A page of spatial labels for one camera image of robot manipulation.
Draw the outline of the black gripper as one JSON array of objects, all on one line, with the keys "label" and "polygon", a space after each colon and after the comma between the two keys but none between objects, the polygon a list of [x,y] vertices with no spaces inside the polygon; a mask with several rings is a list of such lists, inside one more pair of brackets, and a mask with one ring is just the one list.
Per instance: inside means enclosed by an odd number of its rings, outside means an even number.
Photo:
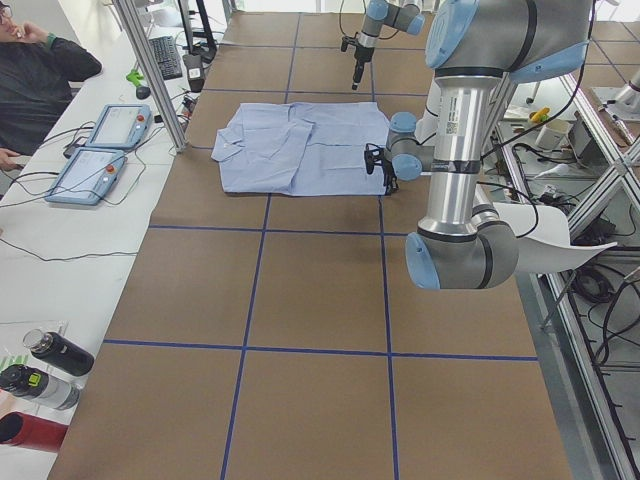
[{"label": "black gripper", "polygon": [[366,143],[364,149],[364,162],[366,172],[372,175],[375,167],[380,167],[383,172],[383,186],[385,196],[393,195],[398,191],[397,176],[392,163],[386,158],[385,148],[376,144]]},{"label": "black gripper", "polygon": [[372,60],[374,54],[374,38],[363,32],[358,32],[355,36],[343,35],[341,51],[346,52],[348,46],[355,47],[355,69],[351,89],[357,91],[362,80],[364,68]]}]

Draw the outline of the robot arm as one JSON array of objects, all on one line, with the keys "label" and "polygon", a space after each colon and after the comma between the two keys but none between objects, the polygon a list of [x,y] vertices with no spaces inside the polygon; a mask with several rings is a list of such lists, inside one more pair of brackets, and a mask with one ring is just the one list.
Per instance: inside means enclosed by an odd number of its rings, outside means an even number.
[{"label": "robot arm", "polygon": [[423,1],[401,1],[400,5],[394,5],[385,0],[369,1],[365,6],[360,30],[353,36],[342,31],[340,50],[346,52],[349,46],[355,48],[351,88],[358,89],[365,67],[372,62],[383,27],[390,27],[409,35],[418,35],[424,24]]},{"label": "robot arm", "polygon": [[440,90],[433,135],[395,114],[387,140],[367,147],[368,170],[384,184],[431,174],[425,216],[405,244],[413,283],[423,289],[484,289],[507,280],[519,249],[512,228],[478,187],[481,155],[492,128],[489,101],[503,78],[547,80],[585,60],[590,1],[446,1],[431,23],[426,63]]}]

